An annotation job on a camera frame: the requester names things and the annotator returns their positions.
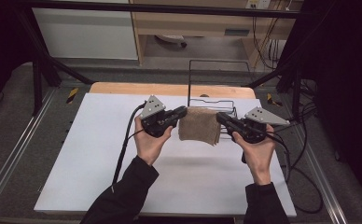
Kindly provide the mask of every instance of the beige towel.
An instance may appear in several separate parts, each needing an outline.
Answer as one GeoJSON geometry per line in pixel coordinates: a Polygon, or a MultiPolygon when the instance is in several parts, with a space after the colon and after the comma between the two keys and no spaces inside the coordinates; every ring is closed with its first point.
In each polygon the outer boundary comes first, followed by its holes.
{"type": "Polygon", "coordinates": [[[221,125],[216,122],[216,111],[201,108],[188,107],[188,113],[180,120],[180,140],[196,140],[216,145],[219,140],[221,125]]]}

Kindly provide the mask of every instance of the person's left hand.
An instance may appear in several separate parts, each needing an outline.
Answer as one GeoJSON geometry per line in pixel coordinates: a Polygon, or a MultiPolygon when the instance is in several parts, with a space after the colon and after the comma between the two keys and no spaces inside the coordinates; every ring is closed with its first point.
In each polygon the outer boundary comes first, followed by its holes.
{"type": "MultiPolygon", "coordinates": [[[[138,132],[143,130],[143,125],[141,124],[140,116],[134,118],[135,129],[134,132],[138,132]]],[[[134,142],[137,146],[137,155],[143,161],[146,162],[149,166],[151,166],[155,160],[158,158],[161,152],[161,148],[167,139],[170,138],[173,126],[170,126],[166,129],[164,134],[159,137],[153,137],[147,134],[144,131],[137,133],[134,135],[134,142]]]]}

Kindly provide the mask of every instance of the white table surface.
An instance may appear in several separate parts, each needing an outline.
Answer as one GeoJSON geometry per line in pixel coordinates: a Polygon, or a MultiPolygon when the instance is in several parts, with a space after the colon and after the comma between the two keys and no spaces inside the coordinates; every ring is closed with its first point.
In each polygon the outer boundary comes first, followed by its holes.
{"type": "MultiPolygon", "coordinates": [[[[111,185],[129,118],[148,97],[85,95],[35,211],[74,214],[89,209],[97,196],[111,185]]],[[[166,104],[166,110],[187,102],[185,96],[157,97],[166,104]]],[[[239,117],[260,105],[255,99],[231,100],[239,117]]],[[[131,139],[120,176],[135,155],[135,143],[131,139]]],[[[141,213],[159,216],[244,215],[247,207],[244,187],[253,183],[253,178],[241,162],[241,155],[240,147],[226,138],[221,138],[215,147],[198,141],[180,141],[177,126],[154,164],[160,176],[149,190],[141,213]]],[[[286,214],[295,217],[296,211],[275,153],[271,160],[271,178],[286,214]]]]}

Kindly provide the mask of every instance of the wall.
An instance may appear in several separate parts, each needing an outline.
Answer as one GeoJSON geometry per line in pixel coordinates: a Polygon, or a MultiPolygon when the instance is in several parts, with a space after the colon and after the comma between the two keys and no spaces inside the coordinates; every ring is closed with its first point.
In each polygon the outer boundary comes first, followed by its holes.
{"type": "Polygon", "coordinates": [[[137,60],[130,12],[35,8],[34,13],[53,57],[137,60]]]}

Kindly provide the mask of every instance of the black jacket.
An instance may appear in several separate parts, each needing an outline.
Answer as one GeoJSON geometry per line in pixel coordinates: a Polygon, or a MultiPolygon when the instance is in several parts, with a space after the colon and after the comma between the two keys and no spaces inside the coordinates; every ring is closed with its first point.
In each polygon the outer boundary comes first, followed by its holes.
{"type": "MultiPolygon", "coordinates": [[[[106,189],[91,205],[81,224],[129,224],[143,208],[148,189],[159,176],[138,156],[123,178],[106,189]]],[[[273,183],[245,187],[248,209],[244,223],[289,223],[273,183]]]]}

